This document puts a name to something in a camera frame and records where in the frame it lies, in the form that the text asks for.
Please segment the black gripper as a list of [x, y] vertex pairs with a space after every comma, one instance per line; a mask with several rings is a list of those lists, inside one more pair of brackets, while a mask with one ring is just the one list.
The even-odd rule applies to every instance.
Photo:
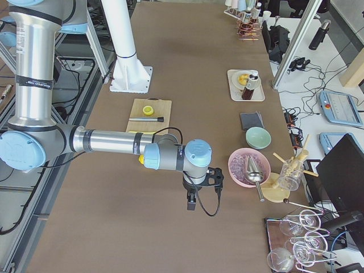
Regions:
[[207, 186], [207, 176], [194, 179], [188, 175], [183, 175], [183, 186], [187, 191], [187, 210], [196, 209], [196, 199], [199, 197], [198, 192], [202, 187]]

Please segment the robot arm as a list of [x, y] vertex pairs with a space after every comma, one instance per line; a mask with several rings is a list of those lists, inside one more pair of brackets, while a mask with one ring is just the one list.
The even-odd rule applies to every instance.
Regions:
[[87, 1], [10, 1], [16, 24], [15, 113], [1, 135], [1, 159], [20, 171], [47, 168], [61, 155], [114, 152], [142, 157], [146, 168], [181, 172], [187, 190], [187, 208], [201, 205], [199, 191], [215, 179], [221, 193], [220, 173], [210, 166], [212, 149], [201, 139], [184, 143], [165, 127], [154, 133], [87, 129], [75, 119], [85, 98], [86, 82], [74, 68], [64, 65], [77, 84], [74, 96], [54, 100], [58, 34], [88, 37], [94, 67], [102, 77], [113, 73], [114, 92], [146, 93], [152, 68], [137, 58], [126, 1], [102, 1], [102, 12], [114, 46], [114, 61], [107, 63], [98, 45]]

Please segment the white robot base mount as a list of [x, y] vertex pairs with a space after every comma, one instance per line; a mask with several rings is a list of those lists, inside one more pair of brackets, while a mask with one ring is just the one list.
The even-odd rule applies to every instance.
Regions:
[[111, 92], [148, 93], [152, 67], [137, 57], [126, 1], [102, 1], [117, 60], [110, 84]]

